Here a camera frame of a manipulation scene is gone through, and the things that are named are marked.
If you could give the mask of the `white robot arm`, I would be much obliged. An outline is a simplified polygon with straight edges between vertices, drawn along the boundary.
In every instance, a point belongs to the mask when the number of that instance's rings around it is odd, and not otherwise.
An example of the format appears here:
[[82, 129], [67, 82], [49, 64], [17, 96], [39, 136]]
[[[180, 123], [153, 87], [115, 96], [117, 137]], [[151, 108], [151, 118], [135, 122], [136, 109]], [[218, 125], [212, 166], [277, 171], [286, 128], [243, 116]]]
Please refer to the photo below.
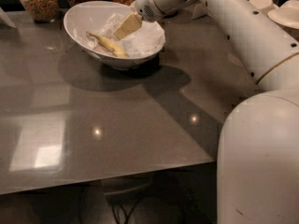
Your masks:
[[[192, 0], [135, 0], [157, 21]], [[221, 130], [218, 224], [299, 224], [299, 45], [248, 0], [198, 0], [260, 89]]]

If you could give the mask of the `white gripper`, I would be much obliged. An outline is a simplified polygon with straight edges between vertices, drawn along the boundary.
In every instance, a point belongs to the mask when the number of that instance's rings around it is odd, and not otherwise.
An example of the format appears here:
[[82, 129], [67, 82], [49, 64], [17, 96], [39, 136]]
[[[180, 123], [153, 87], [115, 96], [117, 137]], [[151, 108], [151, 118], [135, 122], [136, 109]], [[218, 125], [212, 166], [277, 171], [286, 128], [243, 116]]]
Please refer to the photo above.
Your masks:
[[134, 12], [116, 26], [113, 35], [121, 40], [142, 27], [143, 21], [155, 22], [184, 7], [187, 0], [135, 0]]

